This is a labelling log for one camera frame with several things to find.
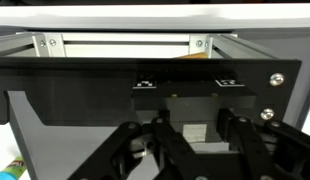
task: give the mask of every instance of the colorful object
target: colorful object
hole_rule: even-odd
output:
[[[19,156],[0,172],[0,180],[18,180],[25,171],[25,163],[23,158]]]

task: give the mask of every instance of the black mechanical arm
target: black mechanical arm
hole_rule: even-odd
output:
[[[280,121],[264,126],[219,112],[217,132],[233,153],[196,154],[169,116],[150,124],[125,122],[69,177],[70,180],[123,180],[153,154],[155,180],[310,180],[310,137]]]

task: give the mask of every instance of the silver screw head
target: silver screw head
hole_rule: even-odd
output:
[[[271,125],[274,126],[274,127],[279,127],[280,126],[280,124],[278,122],[275,122],[275,121],[272,122]]]
[[[238,120],[239,120],[240,122],[246,122],[246,121],[247,121],[247,119],[244,118],[244,117],[240,117]]]
[[[157,123],[163,123],[163,119],[159,118],[156,120]]]
[[[56,41],[54,39],[49,40],[49,44],[52,46],[56,46]]]
[[[263,175],[261,176],[260,180],[274,180],[274,179],[268,175]]]
[[[275,73],[271,76],[269,82],[272,86],[279,86],[284,83],[284,75],[281,73]]]
[[[205,176],[197,176],[195,180],[208,180],[208,178]]]
[[[134,129],[134,128],[136,128],[136,123],[130,123],[130,124],[128,125],[128,128],[129,128],[129,129]]]
[[[202,45],[203,45],[203,41],[198,40],[198,41],[196,42],[196,46],[197,46],[197,47],[201,47]]]
[[[273,109],[264,109],[262,112],[261,112],[261,118],[264,119],[264,120],[270,120],[274,117],[275,115],[275,112],[273,111]]]
[[[46,47],[45,41],[41,41],[40,45],[41,45],[41,47]]]

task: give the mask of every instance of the white label sticker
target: white label sticker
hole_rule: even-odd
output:
[[[183,136],[189,143],[205,142],[206,127],[206,124],[185,124]]]

